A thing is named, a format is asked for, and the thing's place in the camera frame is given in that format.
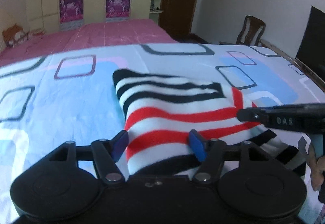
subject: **red rounded square outline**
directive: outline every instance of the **red rounded square outline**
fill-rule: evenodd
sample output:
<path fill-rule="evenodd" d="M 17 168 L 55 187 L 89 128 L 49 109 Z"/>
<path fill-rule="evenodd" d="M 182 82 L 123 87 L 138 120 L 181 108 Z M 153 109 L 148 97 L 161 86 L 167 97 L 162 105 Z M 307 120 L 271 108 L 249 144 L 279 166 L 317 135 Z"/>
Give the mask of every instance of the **red rounded square outline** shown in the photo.
<path fill-rule="evenodd" d="M 64 61 L 66 60 L 71 60 L 71 59 L 78 59 L 78 58 L 85 58 L 85 57 L 92 57 L 93 58 L 93 65 L 91 66 L 91 71 L 85 74 L 78 74 L 78 75 L 66 75 L 66 76 L 58 76 L 58 73 L 60 72 L 61 66 Z M 61 60 L 59 63 L 59 66 L 57 67 L 57 70 L 54 74 L 54 79 L 55 80 L 61 80 L 61 79 L 67 79 L 67 78 L 74 78 L 74 77 L 80 77 L 80 76 L 87 76 L 87 75 L 92 75 L 95 72 L 96 68 L 96 55 L 82 55 L 82 56 L 75 56 L 75 57 L 66 57 Z"/>

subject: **red stripe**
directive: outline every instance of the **red stripe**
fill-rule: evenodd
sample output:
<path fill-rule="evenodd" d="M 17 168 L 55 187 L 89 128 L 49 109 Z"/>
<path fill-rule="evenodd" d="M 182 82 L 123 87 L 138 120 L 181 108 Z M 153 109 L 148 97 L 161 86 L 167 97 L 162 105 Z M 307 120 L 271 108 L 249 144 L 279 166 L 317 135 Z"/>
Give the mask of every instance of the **red stripe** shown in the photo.
<path fill-rule="evenodd" d="M 232 95 L 234 98 L 234 105 L 237 109 L 243 109 L 244 103 L 243 103 L 243 94 L 237 89 L 232 87 Z"/>
<path fill-rule="evenodd" d="M 145 107 L 131 113 L 126 121 L 125 130 L 129 130 L 135 123 L 147 118 L 165 118 L 175 121 L 200 123 L 231 119 L 236 117 L 237 111 L 238 109 L 232 107 L 193 114 L 170 114 L 161 109 Z"/>
<path fill-rule="evenodd" d="M 243 130 L 248 130 L 259 125 L 256 122 L 246 122 L 243 124 L 235 125 L 228 128 L 218 128 L 200 131 L 200 134 L 206 139 L 221 138 L 230 134 L 234 134 Z M 134 139 L 126 149 L 126 158 L 129 160 L 133 155 L 144 149 L 166 143 L 183 143 L 187 144 L 188 133 L 169 131 L 169 130 L 157 130 L 150 131 Z"/>

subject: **black circular disc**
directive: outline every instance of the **black circular disc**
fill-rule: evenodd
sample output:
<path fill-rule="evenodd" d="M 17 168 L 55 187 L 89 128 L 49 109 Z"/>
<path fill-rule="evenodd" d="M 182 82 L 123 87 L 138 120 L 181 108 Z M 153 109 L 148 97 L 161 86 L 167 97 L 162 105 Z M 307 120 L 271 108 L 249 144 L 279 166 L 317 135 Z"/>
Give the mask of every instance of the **black circular disc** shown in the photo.
<path fill-rule="evenodd" d="M 18 213 L 39 220 L 62 220 L 81 213 L 96 199 L 100 186 L 89 172 L 79 168 L 19 176 L 10 196 Z"/>
<path fill-rule="evenodd" d="M 219 180 L 221 199 L 239 213 L 258 220 L 296 214 L 307 195 L 304 182 L 280 164 L 253 164 L 232 170 Z"/>

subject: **black rounded square outline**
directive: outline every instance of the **black rounded square outline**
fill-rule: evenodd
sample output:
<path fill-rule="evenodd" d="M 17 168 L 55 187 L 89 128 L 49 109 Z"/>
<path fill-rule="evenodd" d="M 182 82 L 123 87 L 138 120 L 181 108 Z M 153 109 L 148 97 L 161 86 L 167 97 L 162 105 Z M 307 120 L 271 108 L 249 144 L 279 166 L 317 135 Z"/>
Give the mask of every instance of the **black rounded square outline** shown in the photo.
<path fill-rule="evenodd" d="M 7 73 L 7 74 L 4 74 L 4 75 L 0 75 L 0 79 L 1 78 L 5 78 L 5 77 L 8 77 L 8 76 L 11 76 L 11 75 L 18 75 L 18 74 L 22 74 L 22 73 L 25 73 L 25 72 L 29 72 L 29 71 L 32 71 L 34 69 L 36 69 L 37 67 L 39 67 L 46 59 L 47 56 L 43 56 L 41 57 L 38 62 L 36 62 L 34 65 L 32 65 L 31 67 L 29 68 L 25 68 L 25 69 L 21 69 L 21 70 L 16 70 L 16 71 L 13 71 L 13 72 L 10 72 L 10 73 Z"/>
<path fill-rule="evenodd" d="M 148 45 L 146 44 L 141 44 L 141 47 L 150 54 L 153 55 L 215 55 L 215 52 L 212 51 L 209 47 L 203 45 L 203 44 L 198 44 L 198 46 L 201 46 L 205 49 L 205 52 L 195 52 L 195 53 L 184 53 L 184 52 L 157 52 L 155 50 L 152 50 Z"/>
<path fill-rule="evenodd" d="M 85 73 L 85 74 L 78 74 L 78 75 L 66 75 L 66 76 L 63 76 L 63 77 L 57 76 L 58 73 L 60 72 L 61 66 L 62 66 L 64 61 L 71 60 L 71 59 L 85 58 L 85 57 L 92 57 L 93 58 L 93 65 L 91 66 L 90 72 Z M 92 75 L 95 72 L 95 69 L 96 69 L 96 55 L 89 54 L 89 55 L 81 55 L 81 56 L 75 56 L 75 57 L 65 57 L 59 63 L 59 66 L 57 67 L 57 70 L 56 70 L 53 78 L 55 80 L 61 80 L 61 79 L 67 79 L 67 78 L 74 78 L 74 77 Z"/>
<path fill-rule="evenodd" d="M 270 54 L 263 54 L 263 53 L 257 51 L 256 49 L 254 49 L 254 48 L 251 47 L 251 46 L 248 46 L 248 47 L 252 48 L 254 51 L 256 51 L 257 53 L 259 53 L 259 54 L 261 54 L 261 55 L 263 55 L 263 56 L 265 56 L 265 57 L 281 57 L 281 55 L 278 54 L 277 52 L 275 52 L 276 54 L 273 54 L 273 55 L 270 55 Z"/>
<path fill-rule="evenodd" d="M 246 54 L 242 53 L 242 52 L 239 52 L 239 51 L 227 51 L 228 54 L 230 54 L 233 58 L 235 58 L 238 62 L 240 62 L 242 65 L 257 65 L 256 62 L 254 62 L 253 59 L 251 59 L 250 57 L 248 57 Z M 239 61 L 236 57 L 234 57 L 231 53 L 241 53 L 243 54 L 244 56 L 246 56 L 248 59 L 250 59 L 254 64 L 244 64 L 242 63 L 241 61 Z"/>
<path fill-rule="evenodd" d="M 229 67 L 236 67 L 236 68 L 238 68 L 240 71 L 242 71 L 252 82 L 253 82 L 253 84 L 250 84 L 250 85 L 246 85 L 246 86 L 244 86 L 244 87 L 236 87 L 236 86 L 234 86 L 231 82 L 230 82 L 230 80 L 219 70 L 219 68 L 229 68 Z M 238 90 L 242 90 L 242 89 L 246 89 L 246 88 L 253 88 L 253 87 L 257 87 L 257 84 L 255 83 L 255 81 L 253 80 L 253 79 L 251 79 L 250 77 L 249 77 L 249 75 L 248 74 L 246 74 L 243 70 L 241 70 L 239 67 L 237 67 L 237 66 L 235 66 L 235 65 L 225 65 L 225 66 L 216 66 L 216 70 L 220 73 L 220 74 L 222 74 L 222 76 L 227 80 L 227 82 L 232 86 L 232 87 L 234 87 L 234 88 L 237 88 Z"/>
<path fill-rule="evenodd" d="M 305 74 L 300 74 L 300 73 L 298 73 L 297 70 L 295 70 L 295 71 L 296 71 L 296 73 L 297 73 L 298 75 L 301 75 L 301 76 L 305 75 Z"/>
<path fill-rule="evenodd" d="M 22 107 L 22 112 L 21 114 L 17 117 L 17 118 L 8 118 L 8 119 L 0 119 L 0 122 L 4 122 L 4 121 L 19 121 L 22 119 L 22 117 L 25 115 L 25 112 L 26 112 L 26 108 L 27 108 L 27 104 L 32 96 L 32 94 L 34 93 L 35 91 L 35 86 L 34 85 L 31 85 L 31 86 L 27 86 L 27 87 L 21 87 L 21 88 L 15 88 L 15 89 L 12 89 L 12 90 L 8 90 L 4 96 L 1 98 L 0 100 L 0 106 L 1 106 L 1 102 L 4 100 L 4 98 L 12 93 L 12 92 L 16 92 L 16 91 L 20 91 L 20 90 L 25 90 L 25 89 L 30 89 L 30 94 L 28 95 L 27 99 L 26 99 L 26 102 L 24 103 L 23 107 Z"/>

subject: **black tv screen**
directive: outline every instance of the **black tv screen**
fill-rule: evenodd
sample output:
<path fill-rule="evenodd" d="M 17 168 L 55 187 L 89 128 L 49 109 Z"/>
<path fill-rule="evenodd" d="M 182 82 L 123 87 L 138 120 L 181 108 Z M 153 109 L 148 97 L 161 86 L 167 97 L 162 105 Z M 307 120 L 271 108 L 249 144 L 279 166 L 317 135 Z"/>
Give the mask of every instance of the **black tv screen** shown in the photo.
<path fill-rule="evenodd" d="M 296 57 L 325 80 L 325 13 L 315 7 Z"/>

